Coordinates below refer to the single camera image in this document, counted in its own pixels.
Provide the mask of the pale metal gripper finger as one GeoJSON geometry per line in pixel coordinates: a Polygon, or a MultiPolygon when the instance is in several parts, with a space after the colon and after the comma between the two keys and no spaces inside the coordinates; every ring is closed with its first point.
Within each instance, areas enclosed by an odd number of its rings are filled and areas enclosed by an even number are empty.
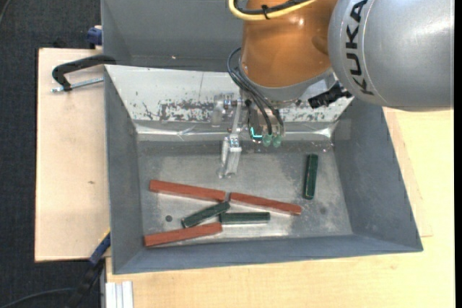
{"type": "Polygon", "coordinates": [[[238,169],[240,155],[242,152],[242,147],[240,145],[238,138],[230,139],[230,149],[229,149],[229,173],[235,174],[238,169]]]}
{"type": "Polygon", "coordinates": [[[228,173],[228,154],[230,149],[230,138],[226,136],[221,144],[221,152],[220,152],[220,166],[217,170],[217,175],[219,178],[225,178],[228,173]]]}

